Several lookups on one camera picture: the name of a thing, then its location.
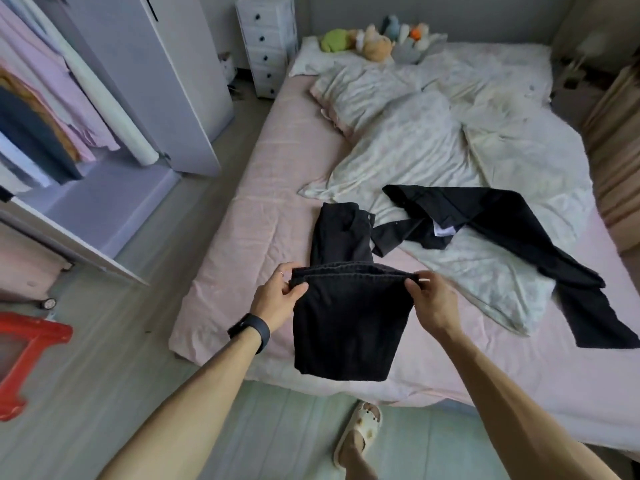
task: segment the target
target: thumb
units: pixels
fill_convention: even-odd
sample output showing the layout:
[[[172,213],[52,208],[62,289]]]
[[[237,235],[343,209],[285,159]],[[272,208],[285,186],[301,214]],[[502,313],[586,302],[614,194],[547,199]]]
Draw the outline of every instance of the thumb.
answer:
[[[306,293],[308,289],[309,283],[300,283],[298,286],[294,286],[293,290],[287,293],[287,298],[292,301],[292,303],[295,303],[300,298],[302,298],[302,295],[304,295],[304,293]]]
[[[411,295],[411,298],[413,298],[414,303],[422,298],[422,288],[420,288],[420,285],[415,281],[409,278],[405,279],[404,287],[407,291],[409,291],[409,294]]]

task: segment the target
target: leg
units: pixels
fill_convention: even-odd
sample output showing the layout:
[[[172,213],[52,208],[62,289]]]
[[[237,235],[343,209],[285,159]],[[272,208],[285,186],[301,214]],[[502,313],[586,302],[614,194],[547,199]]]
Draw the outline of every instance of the leg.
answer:
[[[380,410],[373,404],[366,404],[365,409],[373,412],[380,419]],[[350,431],[340,450],[340,464],[347,469],[345,480],[378,480],[373,468],[362,457],[364,438],[357,431]]]

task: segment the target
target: person's left hand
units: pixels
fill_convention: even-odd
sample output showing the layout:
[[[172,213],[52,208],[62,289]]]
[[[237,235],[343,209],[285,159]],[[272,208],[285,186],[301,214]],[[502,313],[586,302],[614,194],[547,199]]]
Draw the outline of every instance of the person's left hand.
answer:
[[[267,282],[255,291],[250,313],[264,320],[272,333],[291,317],[293,306],[309,288],[308,283],[301,283],[290,290],[289,284],[284,281],[284,273],[302,266],[297,262],[282,263]]]

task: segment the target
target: drawer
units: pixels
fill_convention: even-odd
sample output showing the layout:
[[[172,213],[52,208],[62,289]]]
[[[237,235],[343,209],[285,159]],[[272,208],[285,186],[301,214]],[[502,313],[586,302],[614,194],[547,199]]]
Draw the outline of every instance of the drawer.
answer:
[[[281,68],[257,67],[252,69],[253,83],[256,86],[280,87],[284,82],[285,71]]]
[[[267,65],[285,69],[287,67],[287,54],[283,50],[273,48],[247,47],[247,55],[252,66]]]
[[[238,17],[244,27],[272,27],[278,28],[278,7],[263,6],[251,2],[239,3]]]
[[[243,27],[244,42],[249,47],[284,48],[277,30],[261,27]]]
[[[278,91],[280,90],[279,86],[271,86],[268,84],[256,84],[255,85],[255,94],[259,98],[269,98],[275,99],[278,95]]]

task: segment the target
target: green plush toy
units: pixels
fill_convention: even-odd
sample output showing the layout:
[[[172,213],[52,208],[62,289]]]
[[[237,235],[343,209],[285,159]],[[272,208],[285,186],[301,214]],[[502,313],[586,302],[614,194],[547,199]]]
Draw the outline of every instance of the green plush toy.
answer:
[[[355,31],[334,29],[324,34],[320,40],[320,50],[323,52],[342,52],[350,50],[355,44]]]

